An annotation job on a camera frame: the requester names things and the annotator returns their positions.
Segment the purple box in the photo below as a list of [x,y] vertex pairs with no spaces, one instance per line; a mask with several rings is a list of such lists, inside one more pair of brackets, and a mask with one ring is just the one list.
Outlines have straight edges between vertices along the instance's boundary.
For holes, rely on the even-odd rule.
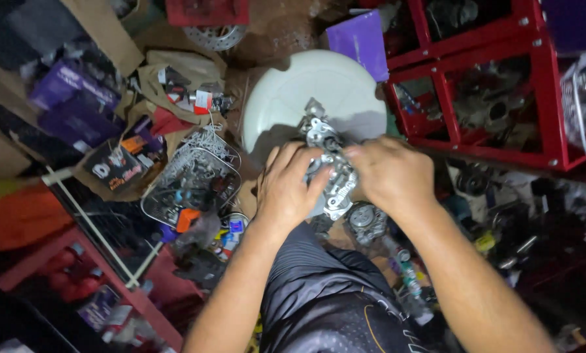
[[115,118],[96,96],[82,91],[38,117],[38,125],[82,153],[123,132],[123,120]]
[[376,80],[389,79],[378,10],[373,10],[326,29],[322,46],[361,64]]
[[38,107],[51,110],[57,104],[70,100],[80,91],[92,93],[110,110],[114,110],[121,96],[98,84],[86,75],[72,60],[60,60],[36,83],[29,99]]

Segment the carburetor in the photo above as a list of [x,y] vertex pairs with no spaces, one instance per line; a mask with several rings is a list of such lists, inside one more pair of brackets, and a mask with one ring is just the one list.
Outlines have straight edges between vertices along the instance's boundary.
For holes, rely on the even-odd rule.
[[375,238],[386,233],[386,213],[369,202],[355,202],[345,218],[346,227],[362,246],[371,245]]
[[324,189],[324,214],[332,221],[343,216],[352,206],[350,194],[356,187],[358,176],[354,167],[343,154],[345,140],[330,126],[326,111],[321,104],[311,98],[306,105],[306,115],[302,118],[298,128],[310,147],[319,147],[324,150],[320,158],[311,161],[306,172],[307,180],[323,167],[332,165],[334,172],[330,175],[328,185]]

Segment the person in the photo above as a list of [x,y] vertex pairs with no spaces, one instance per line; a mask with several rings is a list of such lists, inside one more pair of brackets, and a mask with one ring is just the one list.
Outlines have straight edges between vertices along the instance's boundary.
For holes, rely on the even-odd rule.
[[[433,194],[431,159],[382,136],[345,149],[370,202],[406,233],[441,310],[468,352],[555,352],[524,302],[477,253]],[[242,352],[260,312],[261,352],[426,352],[380,271],[355,251],[325,251],[304,218],[330,170],[303,176],[320,149],[274,148],[256,216],[183,352]]]

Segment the right hand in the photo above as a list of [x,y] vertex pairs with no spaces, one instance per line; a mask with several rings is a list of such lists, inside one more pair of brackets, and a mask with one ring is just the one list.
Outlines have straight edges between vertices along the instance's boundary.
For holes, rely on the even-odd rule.
[[344,150],[370,202],[395,221],[437,203],[430,157],[386,135]]

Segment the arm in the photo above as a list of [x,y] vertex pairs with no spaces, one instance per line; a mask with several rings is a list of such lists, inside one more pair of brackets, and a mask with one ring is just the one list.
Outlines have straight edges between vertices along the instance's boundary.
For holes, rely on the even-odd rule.
[[274,148],[258,177],[258,210],[221,281],[187,336],[183,352],[242,352],[256,325],[275,255],[311,212],[328,183],[328,170],[307,185],[304,174],[320,149],[289,143]]
[[556,351],[537,318],[437,203],[429,157],[387,137],[347,153],[366,196],[422,256],[441,310],[468,351]]

